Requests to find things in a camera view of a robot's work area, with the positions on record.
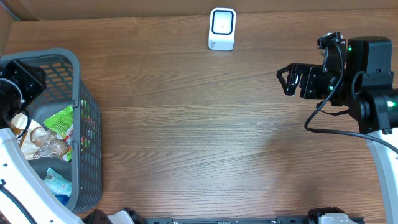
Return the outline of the green snack bag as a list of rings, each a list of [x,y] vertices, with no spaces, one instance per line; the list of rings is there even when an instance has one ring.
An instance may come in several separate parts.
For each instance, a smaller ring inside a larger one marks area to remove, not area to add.
[[[54,131],[56,138],[64,140],[68,145],[68,151],[62,156],[64,161],[72,162],[73,140],[73,106],[69,105],[44,121],[49,130]]]

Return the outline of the light teal snack packet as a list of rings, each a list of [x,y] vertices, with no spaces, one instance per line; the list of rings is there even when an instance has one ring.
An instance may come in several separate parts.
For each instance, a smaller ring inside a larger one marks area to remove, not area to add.
[[[72,183],[51,167],[47,169],[43,182],[54,195],[66,195],[69,197],[72,194]]]

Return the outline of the blue snack packet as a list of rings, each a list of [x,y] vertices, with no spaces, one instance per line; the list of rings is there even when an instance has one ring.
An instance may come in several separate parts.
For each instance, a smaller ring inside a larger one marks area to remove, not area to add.
[[[66,205],[68,204],[68,201],[69,201],[69,199],[70,199],[69,196],[67,196],[67,195],[60,195],[60,194],[56,195],[55,197],[56,197],[56,199],[57,199],[62,205],[64,205],[64,206],[66,206]]]

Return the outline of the beige brown nut snack bag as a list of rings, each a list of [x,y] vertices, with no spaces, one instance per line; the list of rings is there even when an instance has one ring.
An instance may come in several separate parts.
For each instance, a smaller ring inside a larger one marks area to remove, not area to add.
[[[27,160],[50,157],[61,159],[70,149],[63,140],[56,137],[52,130],[45,130],[32,120],[26,129],[28,117],[17,114],[11,121],[11,130],[17,136],[17,143]]]

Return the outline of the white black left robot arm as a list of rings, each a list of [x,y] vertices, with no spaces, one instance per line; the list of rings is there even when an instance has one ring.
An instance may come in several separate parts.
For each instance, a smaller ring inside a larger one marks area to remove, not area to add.
[[[9,128],[11,119],[45,90],[45,80],[36,65],[10,57],[1,62],[1,207],[16,223],[83,223],[50,193]]]

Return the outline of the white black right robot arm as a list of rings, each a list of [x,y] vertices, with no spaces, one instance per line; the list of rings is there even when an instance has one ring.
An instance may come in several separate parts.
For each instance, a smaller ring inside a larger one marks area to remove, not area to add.
[[[344,39],[339,32],[317,39],[321,65],[291,63],[276,77],[287,96],[318,99],[304,128],[313,133],[338,134],[366,140],[379,178],[387,223],[397,223],[397,89],[391,69],[392,41],[382,36]],[[311,120],[330,103],[346,109],[359,131],[311,128]]]

